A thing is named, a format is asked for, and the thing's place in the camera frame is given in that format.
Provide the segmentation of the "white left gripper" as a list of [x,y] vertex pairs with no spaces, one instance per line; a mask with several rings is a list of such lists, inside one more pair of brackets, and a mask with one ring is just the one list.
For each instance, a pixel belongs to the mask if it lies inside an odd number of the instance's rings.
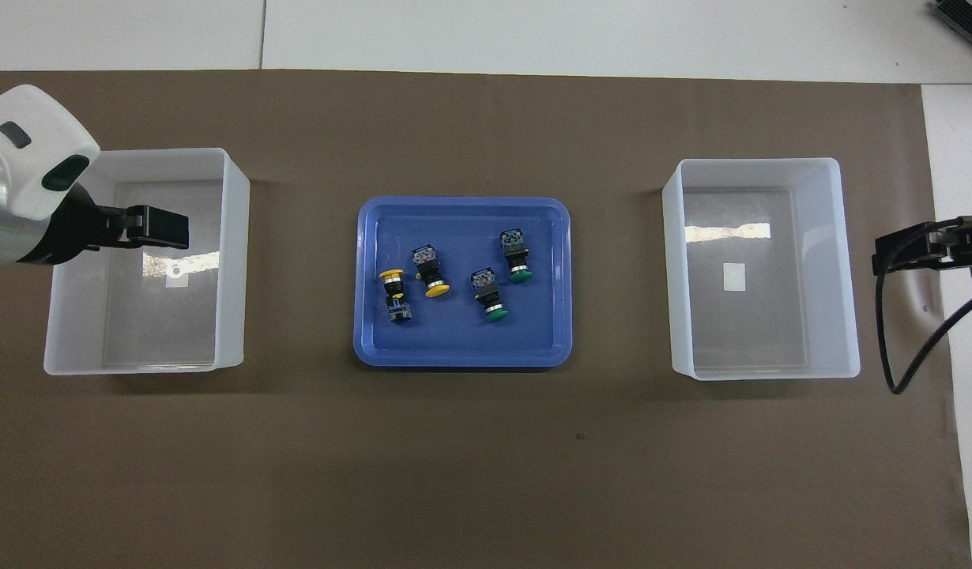
[[17,262],[56,266],[70,253],[104,247],[190,247],[189,217],[150,205],[97,205],[75,184],[99,155],[89,131],[45,91],[19,85],[0,95],[0,215],[44,220],[56,210],[51,232]]

